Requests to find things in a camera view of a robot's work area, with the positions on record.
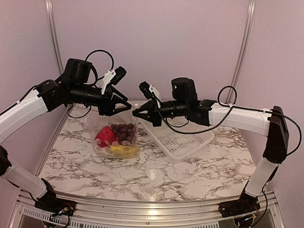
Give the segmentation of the fake red pepper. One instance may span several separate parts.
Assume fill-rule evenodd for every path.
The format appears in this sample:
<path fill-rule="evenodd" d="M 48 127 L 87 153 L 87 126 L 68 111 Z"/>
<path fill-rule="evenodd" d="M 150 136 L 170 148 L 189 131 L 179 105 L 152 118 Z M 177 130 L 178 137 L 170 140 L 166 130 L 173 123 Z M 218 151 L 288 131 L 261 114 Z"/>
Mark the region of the fake red pepper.
<path fill-rule="evenodd" d="M 95 137 L 95 143 L 101 147 L 108 147 L 117 140 L 110 126 L 103 127 Z"/>

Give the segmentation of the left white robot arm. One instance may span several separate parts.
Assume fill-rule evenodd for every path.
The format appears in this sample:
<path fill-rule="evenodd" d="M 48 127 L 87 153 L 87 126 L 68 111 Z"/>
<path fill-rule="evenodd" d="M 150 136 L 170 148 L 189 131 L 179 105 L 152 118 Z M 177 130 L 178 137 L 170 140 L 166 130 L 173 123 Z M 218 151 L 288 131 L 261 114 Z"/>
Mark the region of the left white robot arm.
<path fill-rule="evenodd" d="M 68 104 L 97 107 L 99 114 L 104 116 L 112 116 L 132 107 L 127 97 L 111 85 L 105 89 L 78 84 L 67 88 L 54 80 L 47 80 L 31 88 L 19 101 L 0 114 L 0 141 L 5 142 L 32 120 Z M 56 211 L 64 205 L 63 199 L 57 198 L 46 180 L 11 162 L 4 147 L 0 148 L 0 176 L 30 193 L 37 208 Z"/>

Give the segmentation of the fake purple grapes bunch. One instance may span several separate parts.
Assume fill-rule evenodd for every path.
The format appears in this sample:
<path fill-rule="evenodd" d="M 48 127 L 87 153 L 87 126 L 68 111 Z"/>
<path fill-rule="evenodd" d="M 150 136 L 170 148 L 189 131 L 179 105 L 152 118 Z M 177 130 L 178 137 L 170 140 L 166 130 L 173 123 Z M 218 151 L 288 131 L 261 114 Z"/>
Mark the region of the fake purple grapes bunch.
<path fill-rule="evenodd" d="M 132 144 L 136 141 L 137 125 L 120 123 L 110 125 L 120 145 Z"/>

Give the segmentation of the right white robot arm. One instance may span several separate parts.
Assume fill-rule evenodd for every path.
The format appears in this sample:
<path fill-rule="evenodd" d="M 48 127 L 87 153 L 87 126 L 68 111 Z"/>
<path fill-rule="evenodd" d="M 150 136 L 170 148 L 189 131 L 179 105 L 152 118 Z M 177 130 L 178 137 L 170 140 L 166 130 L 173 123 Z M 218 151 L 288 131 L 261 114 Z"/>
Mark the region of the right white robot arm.
<path fill-rule="evenodd" d="M 167 118 L 185 117 L 190 122 L 206 126 L 208 130 L 217 127 L 231 127 L 251 132 L 266 138 L 266 148 L 254 174 L 245 184 L 236 200 L 219 204 L 222 217 L 238 216 L 260 209 L 258 195 L 274 177 L 278 166 L 288 156 L 289 132 L 283 110 L 256 109 L 234 104 L 221 104 L 215 100 L 160 102 L 156 98 L 144 103 L 133 111 L 133 116 L 159 127 Z"/>

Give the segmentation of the clear zip top bag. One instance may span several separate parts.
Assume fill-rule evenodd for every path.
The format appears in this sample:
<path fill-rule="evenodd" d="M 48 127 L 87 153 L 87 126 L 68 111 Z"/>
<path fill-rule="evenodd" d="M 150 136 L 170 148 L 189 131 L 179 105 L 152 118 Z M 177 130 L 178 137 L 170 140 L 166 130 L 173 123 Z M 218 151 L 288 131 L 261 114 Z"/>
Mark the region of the clear zip top bag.
<path fill-rule="evenodd" d="M 107 159 L 131 159 L 139 155 L 138 119 L 132 109 L 113 116 L 92 111 L 86 118 L 94 152 Z"/>

